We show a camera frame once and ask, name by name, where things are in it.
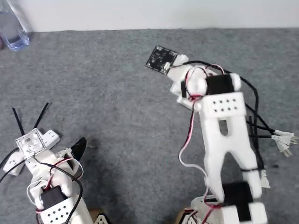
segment gray carpet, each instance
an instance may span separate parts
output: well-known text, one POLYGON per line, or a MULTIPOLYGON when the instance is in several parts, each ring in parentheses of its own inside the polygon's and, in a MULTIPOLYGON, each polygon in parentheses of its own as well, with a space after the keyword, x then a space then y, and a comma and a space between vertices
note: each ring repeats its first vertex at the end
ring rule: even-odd
MULTIPOLYGON (((183 167, 179 148, 190 111, 169 92, 171 81, 145 68, 159 44, 190 59, 218 63, 247 78, 259 90, 260 114, 270 127, 299 134, 299 29, 128 30, 38 33, 22 52, 0 51, 0 159, 20 136, 12 113, 18 108, 25 131, 44 104, 40 129, 62 136, 54 151, 80 137, 84 199, 102 208, 112 223, 173 223, 178 212, 204 193, 202 174, 183 167)), ((243 87, 253 105, 252 91, 243 87)), ((269 139, 260 140, 271 189, 264 191, 269 223, 298 223, 299 152, 286 158, 269 139)), ((199 118, 183 159, 203 165, 199 118)), ((240 178, 227 157, 222 177, 240 178)), ((0 185, 0 222, 35 223, 26 197, 26 168, 0 185)))

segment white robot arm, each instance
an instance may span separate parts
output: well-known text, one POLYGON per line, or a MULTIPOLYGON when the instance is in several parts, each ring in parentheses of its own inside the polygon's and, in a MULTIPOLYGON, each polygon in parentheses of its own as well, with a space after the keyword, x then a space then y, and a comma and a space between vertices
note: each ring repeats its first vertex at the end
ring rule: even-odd
MULTIPOLYGON (((262 188, 256 156, 249 143, 245 102, 239 92, 241 79, 237 74, 225 74, 219 65, 213 66, 219 67, 222 75, 208 69, 208 66, 184 64, 187 61, 185 55, 156 46, 146 66, 166 74, 174 82, 171 92, 177 95, 177 102, 200 114, 206 150, 205 181, 217 203, 208 204, 206 195, 195 198, 191 204, 192 214, 201 217, 200 221, 204 223, 209 213, 217 208, 209 217, 210 224, 266 224, 265 207, 256 202, 261 197, 262 188), (221 121, 226 123, 226 134, 220 130, 221 121), (221 169, 226 153, 231 153, 239 164, 243 182, 222 183, 221 169)), ((182 164, 202 170, 197 165, 182 164)))

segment water bottle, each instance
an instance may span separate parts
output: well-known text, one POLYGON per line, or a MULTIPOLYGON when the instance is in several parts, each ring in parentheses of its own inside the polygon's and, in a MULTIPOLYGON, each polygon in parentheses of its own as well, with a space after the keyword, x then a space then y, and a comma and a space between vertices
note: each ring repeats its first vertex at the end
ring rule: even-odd
POLYGON ((29 45, 29 38, 6 0, 0 0, 0 37, 14 51, 29 45))

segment white wall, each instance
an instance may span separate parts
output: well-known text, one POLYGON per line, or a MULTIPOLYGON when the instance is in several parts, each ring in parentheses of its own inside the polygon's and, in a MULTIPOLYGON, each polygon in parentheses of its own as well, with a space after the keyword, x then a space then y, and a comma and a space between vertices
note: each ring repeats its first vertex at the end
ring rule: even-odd
POLYGON ((13 1, 34 31, 299 27, 299 0, 13 1))

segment black circuit board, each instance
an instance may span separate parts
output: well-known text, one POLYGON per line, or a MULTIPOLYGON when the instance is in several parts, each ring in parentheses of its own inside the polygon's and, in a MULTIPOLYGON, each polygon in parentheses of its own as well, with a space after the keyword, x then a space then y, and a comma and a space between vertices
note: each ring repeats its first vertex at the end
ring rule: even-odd
POLYGON ((166 62, 169 62, 171 66, 177 56, 177 52, 157 45, 151 53, 145 66, 167 75, 169 68, 165 67, 166 62))

